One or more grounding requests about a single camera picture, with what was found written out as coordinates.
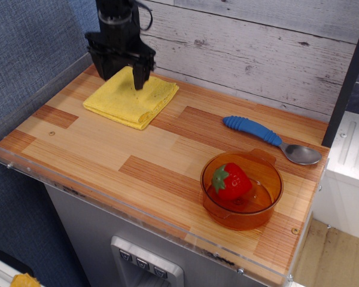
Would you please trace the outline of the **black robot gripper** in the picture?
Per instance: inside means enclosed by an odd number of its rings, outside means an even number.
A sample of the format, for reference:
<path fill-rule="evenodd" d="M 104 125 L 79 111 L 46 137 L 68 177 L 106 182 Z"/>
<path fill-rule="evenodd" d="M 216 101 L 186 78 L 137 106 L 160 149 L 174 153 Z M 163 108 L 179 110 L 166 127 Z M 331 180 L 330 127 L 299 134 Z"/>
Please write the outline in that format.
<path fill-rule="evenodd" d="M 96 1 L 99 32 L 87 32 L 88 52 L 100 77 L 108 81 L 124 67 L 133 69 L 136 90 L 141 90 L 155 68 L 155 51 L 140 37 L 149 30 L 140 25 L 139 9 L 151 10 L 138 1 Z"/>

